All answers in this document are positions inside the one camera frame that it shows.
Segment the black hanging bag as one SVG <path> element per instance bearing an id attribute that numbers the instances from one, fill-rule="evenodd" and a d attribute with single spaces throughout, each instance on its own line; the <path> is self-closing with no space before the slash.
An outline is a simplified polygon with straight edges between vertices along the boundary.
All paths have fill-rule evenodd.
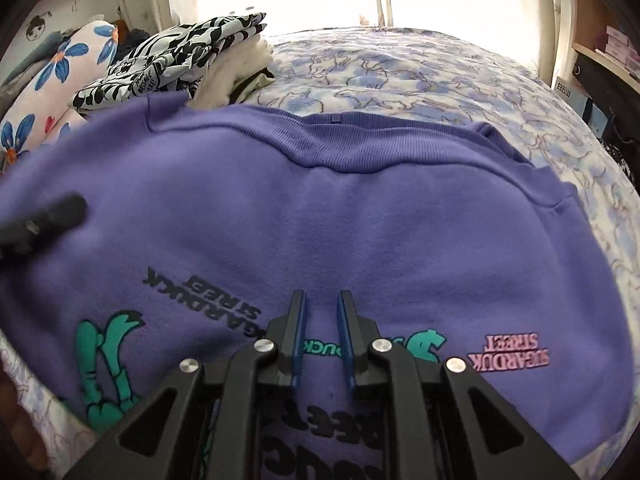
<path id="1" fill-rule="evenodd" d="M 633 172 L 639 171 L 639 93 L 587 55 L 578 53 L 574 77 L 606 117 L 603 140 L 620 150 Z"/>

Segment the black white patterned garment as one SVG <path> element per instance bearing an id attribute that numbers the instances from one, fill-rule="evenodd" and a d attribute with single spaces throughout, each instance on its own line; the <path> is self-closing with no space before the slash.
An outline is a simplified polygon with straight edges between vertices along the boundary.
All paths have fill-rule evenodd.
<path id="1" fill-rule="evenodd" d="M 85 115 L 155 91 L 194 95 L 206 70 L 221 54 L 255 39 L 265 27 L 265 12 L 218 16 L 175 25 L 142 41 L 106 74 L 78 90 L 70 106 Z"/>

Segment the wooden shelf unit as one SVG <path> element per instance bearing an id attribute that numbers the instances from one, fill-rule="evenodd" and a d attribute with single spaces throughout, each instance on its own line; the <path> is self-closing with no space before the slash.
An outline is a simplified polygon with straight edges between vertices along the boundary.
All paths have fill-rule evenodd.
<path id="1" fill-rule="evenodd" d="M 631 56 L 634 47 L 603 0 L 575 0 L 573 48 L 639 92 L 639 70 L 629 66 L 629 61 L 639 64 Z"/>

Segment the cream folded garment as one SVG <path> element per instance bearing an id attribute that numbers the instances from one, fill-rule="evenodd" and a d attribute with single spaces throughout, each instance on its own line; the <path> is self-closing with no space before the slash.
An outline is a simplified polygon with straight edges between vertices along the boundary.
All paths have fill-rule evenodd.
<path id="1" fill-rule="evenodd" d="M 206 68 L 188 105 L 194 110 L 212 110 L 231 102 L 232 90 L 249 76 L 267 68 L 273 48 L 256 36 L 221 52 Z"/>

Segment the purple zip hoodie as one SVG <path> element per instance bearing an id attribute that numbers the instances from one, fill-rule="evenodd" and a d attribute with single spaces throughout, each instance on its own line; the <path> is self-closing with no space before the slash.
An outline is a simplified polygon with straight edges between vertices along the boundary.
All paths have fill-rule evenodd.
<path id="1" fill-rule="evenodd" d="M 269 478 L 376 479 L 382 418 L 347 391 L 337 297 L 425 361 L 460 356 L 576 462 L 634 392 L 628 322 L 574 185 L 484 122 L 119 105 L 21 158 L 3 221 L 78 194 L 87 217 L 1 275 L 1 328 L 87 425 L 186 358 L 230 356 L 307 297 L 296 400 Z"/>

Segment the blue flower print pillow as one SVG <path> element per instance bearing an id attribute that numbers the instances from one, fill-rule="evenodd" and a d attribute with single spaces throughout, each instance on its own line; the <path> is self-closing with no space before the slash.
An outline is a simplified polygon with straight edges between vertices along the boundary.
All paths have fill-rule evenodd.
<path id="1" fill-rule="evenodd" d="M 81 122 L 72 110 L 75 94 L 103 77 L 117 52 L 118 28 L 91 22 L 62 42 L 21 91 L 1 121 L 1 154 L 13 166 L 42 144 Z"/>

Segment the cat print fleece blanket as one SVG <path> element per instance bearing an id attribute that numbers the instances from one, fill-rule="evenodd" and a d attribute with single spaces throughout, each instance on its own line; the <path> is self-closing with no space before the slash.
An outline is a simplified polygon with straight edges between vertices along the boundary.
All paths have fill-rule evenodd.
<path id="1" fill-rule="evenodd" d="M 272 86 L 233 106 L 298 117 L 362 113 L 454 127 L 484 122 L 534 166 L 574 185 L 620 293 L 634 392 L 623 428 L 571 464 L 584 479 L 617 476 L 639 422 L 639 199 L 582 118 L 521 67 L 436 32 L 303 32 L 277 46 L 274 73 Z M 194 110 L 184 93 L 147 96 L 154 94 L 178 94 Z M 93 112 L 70 130 L 147 96 Z M 56 396 L 2 329 L 1 349 L 1 423 L 8 440 L 30 474 L 62 476 L 106 430 L 91 429 Z"/>

